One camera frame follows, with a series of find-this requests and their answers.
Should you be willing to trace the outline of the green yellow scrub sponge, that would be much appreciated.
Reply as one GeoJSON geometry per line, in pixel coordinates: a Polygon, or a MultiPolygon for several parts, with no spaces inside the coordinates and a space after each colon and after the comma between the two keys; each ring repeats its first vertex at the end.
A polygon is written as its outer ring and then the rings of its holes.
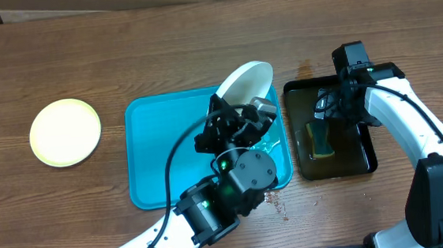
{"type": "Polygon", "coordinates": [[[312,158],[315,160],[329,158],[335,154],[330,145],[328,136],[328,122],[317,119],[306,124],[306,131],[311,140],[312,158]]]}

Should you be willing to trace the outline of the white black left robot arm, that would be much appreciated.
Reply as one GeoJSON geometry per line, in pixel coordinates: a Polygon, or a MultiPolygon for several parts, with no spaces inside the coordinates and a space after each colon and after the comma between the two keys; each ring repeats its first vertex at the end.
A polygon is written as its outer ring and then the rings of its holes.
{"type": "Polygon", "coordinates": [[[253,149],[269,131],[276,106],[256,96],[228,103],[215,94],[206,116],[189,126],[169,152],[164,171],[166,210],[147,231],[119,248],[201,248],[220,241],[239,226],[278,184],[276,163],[267,152],[253,149]],[[196,152],[214,156],[212,174],[171,202],[171,163],[181,143],[198,127],[196,152]]]}

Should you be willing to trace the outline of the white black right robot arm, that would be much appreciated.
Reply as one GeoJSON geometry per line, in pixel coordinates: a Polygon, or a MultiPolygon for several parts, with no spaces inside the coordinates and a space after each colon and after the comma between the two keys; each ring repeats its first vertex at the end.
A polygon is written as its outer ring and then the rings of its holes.
{"type": "Polygon", "coordinates": [[[443,248],[443,123],[391,62],[345,67],[338,78],[338,88],[317,94],[315,118],[385,126],[415,167],[404,220],[362,248],[443,248]]]}

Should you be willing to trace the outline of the white plate with sauce streak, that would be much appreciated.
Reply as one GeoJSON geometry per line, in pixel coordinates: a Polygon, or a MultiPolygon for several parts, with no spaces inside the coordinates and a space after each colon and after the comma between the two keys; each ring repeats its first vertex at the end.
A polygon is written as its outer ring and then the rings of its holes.
{"type": "Polygon", "coordinates": [[[253,98],[265,98],[273,76],[269,62],[247,62],[225,79],[216,94],[230,105],[247,104],[253,98]]]}

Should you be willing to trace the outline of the yellow-green plastic plate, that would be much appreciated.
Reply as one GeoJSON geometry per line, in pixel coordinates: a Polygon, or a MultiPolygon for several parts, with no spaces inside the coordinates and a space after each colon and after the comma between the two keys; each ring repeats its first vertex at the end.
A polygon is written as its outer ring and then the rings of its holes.
{"type": "Polygon", "coordinates": [[[32,121],[29,142],[35,157],[52,167],[69,167],[86,160],[102,134],[97,111],[78,99],[57,100],[32,121]]]}

